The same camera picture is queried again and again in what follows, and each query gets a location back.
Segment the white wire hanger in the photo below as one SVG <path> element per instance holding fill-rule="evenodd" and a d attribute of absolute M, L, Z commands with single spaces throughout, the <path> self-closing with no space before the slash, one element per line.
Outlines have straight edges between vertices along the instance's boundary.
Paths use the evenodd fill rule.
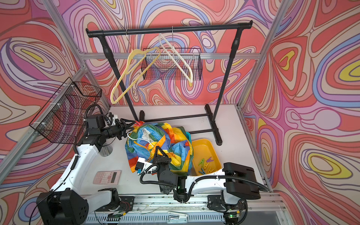
<path fill-rule="evenodd" d="M 132 144 L 138 144 L 138 145 L 146 147 L 146 148 L 149 148 L 149 147 L 153 148 L 157 142 L 158 141 L 151 139 L 149 136 L 138 137 L 137 133 L 135 133 L 134 131 L 127 132 L 128 146 L 130 146 Z"/>

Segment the red clothespin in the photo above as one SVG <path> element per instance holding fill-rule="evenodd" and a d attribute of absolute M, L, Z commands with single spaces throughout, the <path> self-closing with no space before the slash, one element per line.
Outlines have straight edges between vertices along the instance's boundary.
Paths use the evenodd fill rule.
<path fill-rule="evenodd" d="M 134 127 L 141 127 L 144 125 L 143 121 L 135 121 Z"/>

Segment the multicolour patchwork jacket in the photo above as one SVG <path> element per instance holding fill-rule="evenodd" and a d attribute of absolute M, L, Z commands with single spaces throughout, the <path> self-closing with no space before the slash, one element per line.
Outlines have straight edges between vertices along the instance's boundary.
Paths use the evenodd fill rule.
<path fill-rule="evenodd" d="M 172 160 L 170 170 L 178 175 L 187 175 L 192 168 L 194 150 L 191 135 L 184 127 L 172 127 L 168 123 L 144 123 L 141 127 L 134 127 L 138 137 L 148 136 L 157 141 L 155 146 L 146 148 L 138 144 L 128 146 L 125 150 L 131 172 L 136 172 L 136 164 L 139 158 L 153 163 L 155 148 L 161 149 Z"/>

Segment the green clothespin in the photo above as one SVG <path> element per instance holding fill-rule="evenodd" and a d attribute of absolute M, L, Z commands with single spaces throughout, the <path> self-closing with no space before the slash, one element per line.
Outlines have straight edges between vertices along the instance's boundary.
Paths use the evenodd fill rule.
<path fill-rule="evenodd" d="M 205 159 L 203 158 L 203 159 L 201 159 L 201 160 L 200 160 L 200 162 L 199 162 L 199 164 L 198 164 L 198 165 L 199 165 L 199 166 L 203 166 L 203 165 L 204 165 L 204 163 L 205 163 Z"/>

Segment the silver hook hanger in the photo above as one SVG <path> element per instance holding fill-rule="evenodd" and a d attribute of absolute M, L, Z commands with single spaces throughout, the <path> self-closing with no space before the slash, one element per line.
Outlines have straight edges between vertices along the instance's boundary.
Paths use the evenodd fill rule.
<path fill-rule="evenodd" d="M 190 65 L 179 54 L 179 52 L 174 48 L 174 46 L 172 46 L 170 44 L 170 42 L 164 37 L 164 35 L 162 33 L 160 33 L 158 35 L 158 39 L 159 39 L 159 43 L 160 43 L 162 50 L 170 57 L 171 61 L 176 65 L 176 67 L 180 70 L 180 72 L 183 74 L 185 79 L 188 81 L 189 86 L 192 87 L 194 75 L 193 75 L 193 71 L 192 71 L 192 68 L 190 67 Z M 168 49 L 163 45 L 162 41 L 165 41 L 165 43 L 168 44 L 171 51 L 168 51 Z M 185 72 L 185 70 L 183 69 L 183 66 L 181 66 L 178 63 L 178 60 L 180 60 L 183 63 L 185 68 L 187 68 L 188 72 Z"/>

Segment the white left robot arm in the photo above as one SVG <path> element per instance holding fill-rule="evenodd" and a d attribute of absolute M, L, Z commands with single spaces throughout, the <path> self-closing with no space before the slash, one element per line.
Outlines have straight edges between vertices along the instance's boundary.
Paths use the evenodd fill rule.
<path fill-rule="evenodd" d="M 101 153 L 108 139 L 122 139 L 135 124 L 134 120 L 117 115 L 98 114 L 83 116 L 84 133 L 75 144 L 76 150 L 62 176 L 46 193 L 36 199 L 45 225 L 81 225 L 88 214 L 106 205 L 120 205 L 117 189 L 105 188 L 95 194 L 82 197 L 80 189 L 91 163 Z"/>

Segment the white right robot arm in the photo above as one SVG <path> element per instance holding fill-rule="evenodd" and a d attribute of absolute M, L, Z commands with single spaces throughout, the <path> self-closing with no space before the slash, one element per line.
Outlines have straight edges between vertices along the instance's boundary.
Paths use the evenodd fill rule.
<path fill-rule="evenodd" d="M 224 168 L 200 176 L 180 176 L 170 170 L 171 158 L 160 147 L 156 147 L 152 162 L 139 158 L 135 170 L 140 175 L 141 184 L 158 185 L 163 194 L 173 193 L 174 200 L 185 203 L 199 193 L 222 191 L 226 204 L 237 200 L 258 200 L 260 192 L 269 188 L 257 182 L 253 168 L 235 163 L 225 163 Z"/>

